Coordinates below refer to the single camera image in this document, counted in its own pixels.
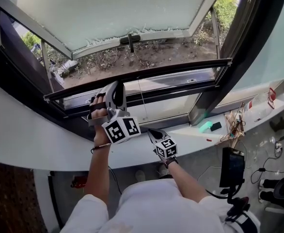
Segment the sleeve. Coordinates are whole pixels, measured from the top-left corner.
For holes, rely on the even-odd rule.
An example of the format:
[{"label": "sleeve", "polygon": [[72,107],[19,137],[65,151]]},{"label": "sleeve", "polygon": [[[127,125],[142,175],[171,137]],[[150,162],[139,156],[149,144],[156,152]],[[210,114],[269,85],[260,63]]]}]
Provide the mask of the sleeve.
[{"label": "sleeve", "polygon": [[207,196],[200,200],[198,204],[212,211],[220,218],[225,233],[236,233],[233,228],[225,223],[227,212],[232,207],[231,204],[227,203],[227,200],[220,200],[213,196]]},{"label": "sleeve", "polygon": [[61,233],[96,233],[108,220],[106,204],[88,194],[77,203]]}]

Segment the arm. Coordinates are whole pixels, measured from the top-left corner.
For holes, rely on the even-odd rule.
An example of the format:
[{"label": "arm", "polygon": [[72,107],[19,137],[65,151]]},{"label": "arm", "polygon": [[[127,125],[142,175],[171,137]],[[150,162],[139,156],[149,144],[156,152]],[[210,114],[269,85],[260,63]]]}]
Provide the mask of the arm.
[{"label": "arm", "polygon": [[[105,97],[95,98],[93,104],[101,103],[105,101]],[[92,118],[103,117],[107,114],[106,109],[95,110],[92,112]],[[95,126],[95,146],[101,146],[109,143],[104,129],[101,126]],[[92,160],[90,163],[87,183],[84,187],[86,194],[92,194],[98,199],[101,199],[105,204],[108,203],[109,196],[109,158],[110,146],[106,146],[97,150],[94,150]]]},{"label": "arm", "polygon": [[200,200],[208,196],[204,187],[183,168],[181,168],[178,163],[171,162],[168,165],[168,169],[183,197],[199,203]]}]

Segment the black window frame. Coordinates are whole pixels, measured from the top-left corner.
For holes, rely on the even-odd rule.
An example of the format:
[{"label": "black window frame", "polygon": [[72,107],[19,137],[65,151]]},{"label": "black window frame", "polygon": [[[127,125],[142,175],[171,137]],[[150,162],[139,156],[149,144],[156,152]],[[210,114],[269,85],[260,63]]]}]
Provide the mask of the black window frame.
[{"label": "black window frame", "polygon": [[1,12],[0,32],[3,46],[0,46],[0,68],[6,75],[0,76],[0,87],[48,120],[92,140],[94,132],[88,130],[87,122],[81,118],[88,113],[88,106],[84,105],[66,111],[62,106],[63,98],[103,87],[114,80],[129,82],[167,73],[221,65],[220,74],[214,81],[146,91],[143,92],[143,98],[141,94],[132,94],[126,97],[130,107],[144,102],[151,103],[201,93],[190,112],[195,116],[189,115],[191,124],[197,124],[217,106],[251,66],[270,36],[283,4],[284,0],[240,0],[235,18],[221,49],[221,56],[226,59],[157,67],[65,90],[62,90],[60,86],[55,93],[50,93],[48,77],[43,72],[45,68],[34,57],[30,57],[29,53],[32,53],[22,46],[22,40],[16,37],[12,24],[8,23],[9,17]]}]

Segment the green bush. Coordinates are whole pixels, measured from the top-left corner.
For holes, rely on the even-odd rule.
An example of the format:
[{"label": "green bush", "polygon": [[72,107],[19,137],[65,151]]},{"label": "green bush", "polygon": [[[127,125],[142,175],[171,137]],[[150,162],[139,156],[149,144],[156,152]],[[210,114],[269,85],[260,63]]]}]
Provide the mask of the green bush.
[{"label": "green bush", "polygon": [[[235,17],[237,4],[236,0],[217,0],[213,7],[219,28],[220,45],[222,46]],[[195,32],[194,42],[201,45],[204,42],[206,35],[210,35],[210,33],[213,33],[213,26],[211,14],[209,12]]]},{"label": "green bush", "polygon": [[228,32],[235,17],[237,9],[236,0],[217,0],[213,7],[220,33]]},{"label": "green bush", "polygon": [[31,32],[27,32],[22,38],[23,42],[27,45],[27,47],[31,50],[35,43],[40,44],[41,40],[36,35]]}]

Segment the shrub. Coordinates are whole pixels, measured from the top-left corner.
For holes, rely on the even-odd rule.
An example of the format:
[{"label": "shrub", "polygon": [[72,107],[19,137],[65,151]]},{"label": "shrub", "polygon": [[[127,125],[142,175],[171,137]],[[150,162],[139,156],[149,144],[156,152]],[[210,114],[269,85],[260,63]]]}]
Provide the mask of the shrub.
[{"label": "shrub", "polygon": [[[217,0],[213,7],[219,28],[220,45],[222,46],[227,36],[230,25],[235,17],[237,4],[236,0]],[[213,33],[212,27],[211,14],[209,12],[195,33],[195,36],[199,40],[199,43],[203,42],[204,39],[204,37],[201,37],[202,33]]]},{"label": "shrub", "polygon": [[31,32],[27,32],[24,36],[21,38],[23,42],[27,45],[27,47],[31,50],[35,43],[40,44],[41,40],[36,35],[32,34]]},{"label": "shrub", "polygon": [[215,2],[214,10],[220,33],[228,32],[235,17],[236,9],[236,0],[217,0]]},{"label": "shrub", "polygon": [[[27,32],[21,39],[30,50],[33,48],[34,44],[36,43],[41,44],[41,39],[36,35],[32,34],[31,32]],[[45,45],[46,45],[47,57],[48,59],[51,59],[54,62],[56,62],[56,69],[59,67],[59,65],[62,65],[64,62],[66,62],[67,58],[65,56],[63,56],[61,53],[56,51],[50,45],[48,44]],[[40,60],[42,59],[41,50],[36,50],[34,51],[33,54],[37,59]]]}]

